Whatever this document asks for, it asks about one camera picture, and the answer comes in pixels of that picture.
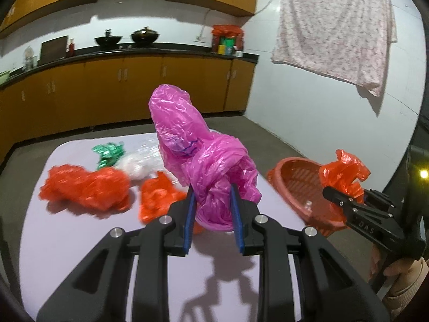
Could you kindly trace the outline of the person right hand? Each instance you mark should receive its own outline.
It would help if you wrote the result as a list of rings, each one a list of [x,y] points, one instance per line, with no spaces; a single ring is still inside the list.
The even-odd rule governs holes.
[[[389,265],[383,271],[384,276],[398,276],[412,273],[420,269],[420,261],[414,259],[400,259]]]

